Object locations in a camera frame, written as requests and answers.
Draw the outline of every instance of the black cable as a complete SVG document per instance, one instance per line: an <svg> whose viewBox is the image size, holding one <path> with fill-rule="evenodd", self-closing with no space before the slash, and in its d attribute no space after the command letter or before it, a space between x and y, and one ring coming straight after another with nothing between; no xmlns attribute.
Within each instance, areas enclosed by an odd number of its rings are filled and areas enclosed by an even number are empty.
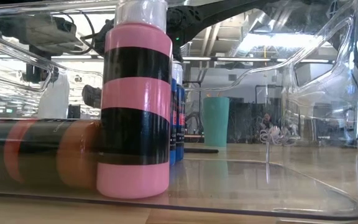
<svg viewBox="0 0 358 224"><path fill-rule="evenodd" d="M82 13L82 15L85 16L85 19L88 21L88 24L89 26L91 27L91 31L92 31L92 41L91 41L91 44L87 43L86 41L83 41L87 46L88 46L88 49L82 51L82 52L69 52L69 54L72 54L72 55L83 55L83 54L86 54L88 52L90 52L92 49L93 49L93 45L94 45L94 37L96 36L95 32L94 32L94 27L92 25L92 22L90 20L90 18L88 17L88 15L86 15L83 11L81 10L78 10Z"/></svg>
<svg viewBox="0 0 358 224"><path fill-rule="evenodd" d="M88 39L90 39L90 38L96 37L98 34L99 34L99 33L86 35L86 36L80 37L80 39L81 39L81 40L88 40Z"/></svg>
<svg viewBox="0 0 358 224"><path fill-rule="evenodd" d="M88 43L87 41L85 41L85 40L88 40L90 37L89 37L90 35L87 35L87 36L85 36L85 37L80 37L80 40L82 40L82 42L84 43L84 44L86 44L88 47L90 47L91 49L94 49L93 48L93 46L90 44L90 43Z"/></svg>
<svg viewBox="0 0 358 224"><path fill-rule="evenodd" d="M75 25L74 19L69 14L67 14L65 12L62 12L62 14L66 15L67 17L69 17L71 22Z"/></svg>

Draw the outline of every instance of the wooden table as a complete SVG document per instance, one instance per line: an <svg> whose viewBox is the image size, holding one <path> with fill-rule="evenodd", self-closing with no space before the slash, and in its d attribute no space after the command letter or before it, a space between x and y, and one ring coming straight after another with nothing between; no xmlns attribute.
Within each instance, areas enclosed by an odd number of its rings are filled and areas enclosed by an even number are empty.
<svg viewBox="0 0 358 224"><path fill-rule="evenodd" d="M187 147L203 147L200 144L188 144ZM261 145L229 145L227 149L220 149L219 154L187 154L188 159L227 159L227 160L263 160L264 146ZM328 161L344 161L341 168L345 174L332 172L327 161L319 158L315 161L305 158L318 156L308 149L291 149L287 152L279 147L272 149L271 161L284 163L310 175L327 170L324 181L330 184L339 184L346 190L352 191L354 179L355 152L344 149L341 154L326 153L329 148L321 149L320 153L328 157ZM294 164L287 159L299 159L302 162ZM88 203L57 202L47 200L1 198L0 197L0 223L287 223L274 217L256 217L248 215L228 215L219 213L187 212L174 210L160 210L150 208L123 207L115 205L96 205Z"/></svg>

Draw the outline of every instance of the bottle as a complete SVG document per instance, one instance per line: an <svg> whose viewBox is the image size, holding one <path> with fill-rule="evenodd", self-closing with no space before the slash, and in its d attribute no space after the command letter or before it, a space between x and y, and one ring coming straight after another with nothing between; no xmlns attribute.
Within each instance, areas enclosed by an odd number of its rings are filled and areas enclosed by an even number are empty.
<svg viewBox="0 0 358 224"><path fill-rule="evenodd" d="M172 42L164 0L120 0L106 35L97 188L144 198L169 185Z"/></svg>
<svg viewBox="0 0 358 224"><path fill-rule="evenodd" d="M0 119L0 184L94 189L100 123Z"/></svg>
<svg viewBox="0 0 358 224"><path fill-rule="evenodd" d="M170 165L175 165L177 156L177 71L178 64L172 64L172 100L171 100L171 135L170 135L170 151L169 162Z"/></svg>
<svg viewBox="0 0 358 224"><path fill-rule="evenodd" d="M177 66L177 157L176 161L181 161L185 155L185 89L183 84L183 69L178 63Z"/></svg>
<svg viewBox="0 0 358 224"><path fill-rule="evenodd" d="M67 119L68 97L70 94L70 82L66 72L58 71L57 80L48 83L42 93L38 107L38 118Z"/></svg>

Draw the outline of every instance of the ceiling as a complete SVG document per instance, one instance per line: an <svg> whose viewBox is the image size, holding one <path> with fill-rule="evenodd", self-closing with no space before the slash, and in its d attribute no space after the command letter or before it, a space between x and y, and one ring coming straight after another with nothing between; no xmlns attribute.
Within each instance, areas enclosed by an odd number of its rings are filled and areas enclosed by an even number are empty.
<svg viewBox="0 0 358 224"><path fill-rule="evenodd" d="M210 2L215 1L169 1L170 5L202 5ZM313 35L327 23L330 10L332 10L330 9L332 2L314 0L311 5L306 5L297 0L281 0L276 3L266 4L262 10L253 9L243 12L202 30L184 47L184 56L288 58L307 45ZM107 9L105 7L92 7L81 8L81 10L87 14L96 32L103 27L106 19L113 19L115 16L115 7L112 5ZM67 21L73 19L78 38L92 34L89 22L78 10L66 10L64 14L61 12L62 10L53 12L50 15L64 18ZM22 49L28 50L28 46L18 43L15 38L4 37L4 39ZM96 55L96 52L92 50L87 55ZM85 84L101 87L103 58L95 57L91 59L87 55L65 54L54 59L63 67L71 68L67 70L71 90L71 104L83 105L81 91ZM21 72L25 71L24 62L13 60L11 57L0 53L1 56L5 58L0 58L0 78L5 78L18 85L35 89L40 88L39 85L23 82ZM336 57L337 50L328 42L310 56L313 59L326 60L335 60ZM185 69L185 71L188 80L200 81L201 77L204 77L202 78L203 86L226 86L232 83L229 75L235 75L238 78L250 68L271 65L273 64L266 62L211 62L202 64L199 62L187 62L185 66L188 69ZM280 80L277 80L274 76L277 76L275 72L261 73L244 79L241 84L255 86L278 83ZM77 77L81 77L82 81L78 82ZM13 94L16 94L16 92L14 91L7 98L12 97ZM32 99L39 98L38 93L29 94L28 96L22 96L22 101L28 99L29 96ZM83 109L88 112L93 110L87 106L84 106Z"/></svg>

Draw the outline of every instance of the person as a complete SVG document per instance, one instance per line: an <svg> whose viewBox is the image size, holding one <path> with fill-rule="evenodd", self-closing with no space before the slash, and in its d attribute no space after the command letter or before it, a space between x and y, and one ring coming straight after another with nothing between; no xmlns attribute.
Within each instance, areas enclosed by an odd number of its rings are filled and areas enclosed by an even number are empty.
<svg viewBox="0 0 358 224"><path fill-rule="evenodd" d="M262 129L270 129L271 127L273 127L272 117L270 117L268 113L265 113L265 116L260 126L262 127Z"/></svg>

